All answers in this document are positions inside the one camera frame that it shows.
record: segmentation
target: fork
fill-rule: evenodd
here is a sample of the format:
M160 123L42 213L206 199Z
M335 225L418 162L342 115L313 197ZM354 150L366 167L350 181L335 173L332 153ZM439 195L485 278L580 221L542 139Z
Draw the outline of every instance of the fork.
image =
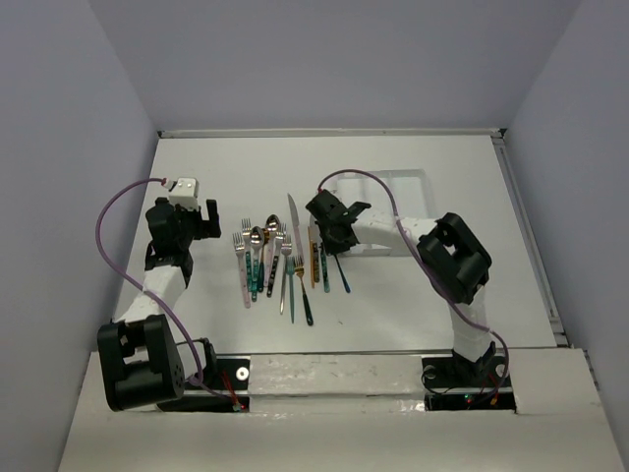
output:
M247 274L245 273L245 240L241 233L234 233L234 251L238 258L238 272L240 273L240 289L243 292L243 301L245 302L245 308L250 308L252 302L249 299Z
M313 313L311 312L311 304L308 303L308 295L306 295L306 287L304 286L304 260L301 256L295 259L295 273L299 277L299 281L302 283L302 296L304 297L304 310L306 311L306 323L308 326L315 324L313 320Z
M288 273L288 257L293 252L293 245L291 243L291 235L286 234L284 231L284 241L282 241L282 247L280 253L284 256L284 273L282 274L282 298L279 301L279 314L284 315L284 300L286 299L286 274Z
M286 273L291 294L291 323L295 324L295 296L293 295L293 275L295 275L295 258L286 258Z
M284 242L285 234L286 224L280 224L279 228L275 231L275 251L273 252L273 267L271 268L271 274L268 277L268 290L266 290L266 296L269 298L273 293L273 285L275 284L275 272L277 272L277 263L279 263L280 250L282 249L282 243Z
M247 261L247 289L252 291L252 221L243 218L243 238L245 239L245 260Z

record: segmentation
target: metal frame edge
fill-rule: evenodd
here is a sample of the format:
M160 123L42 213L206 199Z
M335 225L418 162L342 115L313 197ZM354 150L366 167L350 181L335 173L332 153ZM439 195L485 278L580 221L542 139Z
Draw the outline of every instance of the metal frame edge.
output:
M359 136L493 136L497 128L270 128L234 130L163 130L162 140L198 138L316 138Z
M518 220L518 224L520 225L520 230L524 236L527 251L529 253L529 259L533 265L533 272L538 281L538 286L543 294L543 302L545 304L546 311L548 312L548 318L550 319L552 332L555 335L555 341L557 342L558 347L569 347L570 342L563 328L561 317L559 316L559 311L557 310L557 306L552 295L552 289L550 288L550 283L548 282L548 277L546 276L546 272L543 267L542 255L540 254L529 216L524 207L522 196L513 173L513 168L509 162L506 143L501 134L493 134L491 136L491 142L493 144L495 155L498 159L498 164L500 165L500 170L502 171L504 182L507 186L507 192L511 198L511 204L516 212L516 218Z

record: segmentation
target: red wire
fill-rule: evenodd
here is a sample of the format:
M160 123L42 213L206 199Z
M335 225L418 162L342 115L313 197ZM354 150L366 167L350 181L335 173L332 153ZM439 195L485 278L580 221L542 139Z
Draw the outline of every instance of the red wire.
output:
M492 375L492 374L489 374L489 378L491 379L491 381L493 382L493 384L494 384L494 385L495 385L495 387L496 387L495 397L494 397L493 399L494 399L494 400L497 400L497 399L498 399L498 396L500 395L500 389L499 389L499 386L498 386L498 382L495 380L495 378L493 377L493 375Z
M221 374L221 378L223 380L223 384L225 385L225 388L229 391L229 394L232 397L232 403L234 404L234 406L240 405L240 408L244 410L245 405L243 405L238 399L238 395L236 395L236 392L234 391L234 387L232 386L232 383L229 380L229 376L227 375L227 372L223 371Z

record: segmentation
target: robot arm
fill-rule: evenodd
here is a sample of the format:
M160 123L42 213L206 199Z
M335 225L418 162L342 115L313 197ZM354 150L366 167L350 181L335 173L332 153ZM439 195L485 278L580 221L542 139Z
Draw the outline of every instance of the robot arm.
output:
M390 213L356 202L345 207L327 191L320 192L306 208L316 220L323 246L335 255L360 243L406 250ZM485 284L491 258L463 219L447 213L439 220L401 218L402 226L424 264L440 281L458 308L472 322L486 325ZM468 324L450 308L454 331L453 354L462 377L480 376L495 352L488 332Z
M196 371L193 362L182 362L170 322L151 292L173 307L190 283L194 240L220 237L216 201L206 201L208 220L198 203L199 183L181 178L162 184L169 197L158 198L146 212L151 241L144 258L143 291L115 323L98 331L97 343L105 394L110 408L125 410L180 398L185 379ZM202 344L203 366L214 369L216 356L211 344Z

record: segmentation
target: spoon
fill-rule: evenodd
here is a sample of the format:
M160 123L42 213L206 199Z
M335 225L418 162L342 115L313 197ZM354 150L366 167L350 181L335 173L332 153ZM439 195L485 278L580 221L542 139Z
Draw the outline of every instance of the spoon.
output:
M252 273L252 301L257 300L257 265L259 264L259 250L262 249L263 244L264 233L262 232L262 228L260 228L259 226L254 226L254 229L252 229L252 249L254 250L254 271Z
M268 232L268 240L264 241L266 244L264 258L266 259L266 267L264 268L264 286L268 287L268 279L271 275L271 261L273 260L273 242L275 235L279 231L279 218L276 214L272 214L266 219L266 226L264 227L264 234Z
M268 240L270 238L269 232L266 228L262 229L263 244L262 244L262 256L259 260L259 269L257 272L257 291L264 291L264 255L268 249Z

